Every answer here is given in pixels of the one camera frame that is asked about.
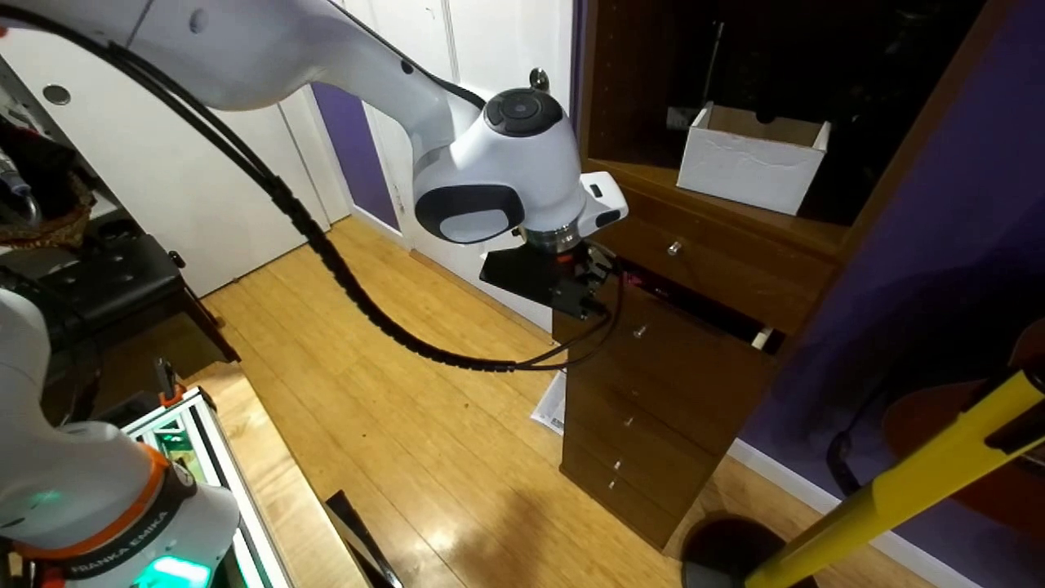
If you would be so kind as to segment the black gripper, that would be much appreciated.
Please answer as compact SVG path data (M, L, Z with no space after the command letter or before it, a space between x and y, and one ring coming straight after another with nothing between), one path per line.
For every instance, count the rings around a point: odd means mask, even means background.
M548 251L536 244L487 251L481 263L481 279L487 284L576 320L609 316L609 305L597 296L609 275L610 267L602 263L586 244L568 251Z

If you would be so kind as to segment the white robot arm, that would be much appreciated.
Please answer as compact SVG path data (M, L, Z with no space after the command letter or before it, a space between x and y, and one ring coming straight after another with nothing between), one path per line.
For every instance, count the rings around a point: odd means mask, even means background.
M446 82L337 0L0 0L3 18L113 63L238 164L360 310L376 299L281 176L233 135L230 112L322 84L374 105L410 137L413 211L451 244L489 240L545 272L622 221L614 176L589 172L567 107L543 84L489 98ZM65 585L205 580L237 537L230 491L195 482L105 421L3 427L3 537Z

